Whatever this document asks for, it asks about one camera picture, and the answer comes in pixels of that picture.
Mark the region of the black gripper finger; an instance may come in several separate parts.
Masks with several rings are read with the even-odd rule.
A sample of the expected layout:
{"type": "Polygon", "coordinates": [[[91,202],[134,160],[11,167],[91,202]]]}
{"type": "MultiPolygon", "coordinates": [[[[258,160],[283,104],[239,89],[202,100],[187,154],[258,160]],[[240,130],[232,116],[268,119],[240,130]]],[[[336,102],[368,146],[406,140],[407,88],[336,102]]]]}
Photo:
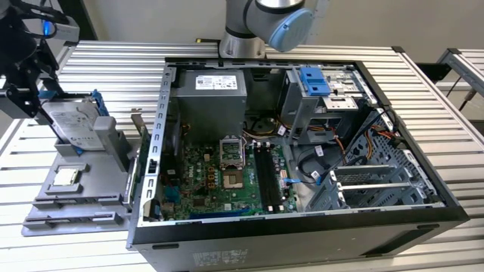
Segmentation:
{"type": "Polygon", "coordinates": [[[56,74],[59,70],[59,63],[47,42],[39,43],[39,67],[42,70],[39,78],[43,81],[46,89],[52,91],[56,95],[63,95],[64,90],[59,84],[56,74]]]}
{"type": "Polygon", "coordinates": [[[12,119],[35,118],[40,102],[36,90],[6,84],[2,89],[2,111],[12,119]]]}

